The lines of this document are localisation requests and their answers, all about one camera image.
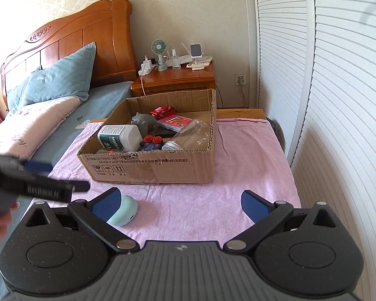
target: blue pillow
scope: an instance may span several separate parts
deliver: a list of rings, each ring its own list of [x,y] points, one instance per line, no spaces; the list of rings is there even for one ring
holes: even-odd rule
[[[22,84],[8,92],[9,114],[25,105],[59,97],[76,96],[86,101],[95,55],[96,44],[92,42],[49,68],[31,73]]]

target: clear plastic jar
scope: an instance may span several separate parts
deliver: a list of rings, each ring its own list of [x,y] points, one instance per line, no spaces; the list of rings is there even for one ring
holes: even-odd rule
[[[208,147],[210,127],[193,119],[161,148],[163,151],[204,151]]]

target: wall outlet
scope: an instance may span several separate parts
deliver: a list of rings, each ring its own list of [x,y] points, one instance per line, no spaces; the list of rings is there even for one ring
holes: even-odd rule
[[[244,74],[235,75],[235,85],[236,86],[245,86],[247,84],[247,78]]]

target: wooden headboard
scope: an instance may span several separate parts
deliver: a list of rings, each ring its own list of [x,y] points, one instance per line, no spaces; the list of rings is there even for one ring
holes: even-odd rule
[[[5,104],[7,91],[37,67],[45,69],[91,42],[96,42],[97,50],[90,87],[134,80],[137,61],[129,28],[131,13],[128,0],[101,0],[39,28],[2,65]]]

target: clear plastic bottle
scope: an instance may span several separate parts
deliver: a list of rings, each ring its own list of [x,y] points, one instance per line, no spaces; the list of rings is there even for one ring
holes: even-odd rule
[[[173,55],[171,57],[171,65],[172,65],[173,69],[181,68],[181,65],[179,64],[179,56],[175,52],[175,49],[173,49]]]
[[[161,149],[163,151],[204,151],[208,147],[209,130],[207,123],[193,119]]]

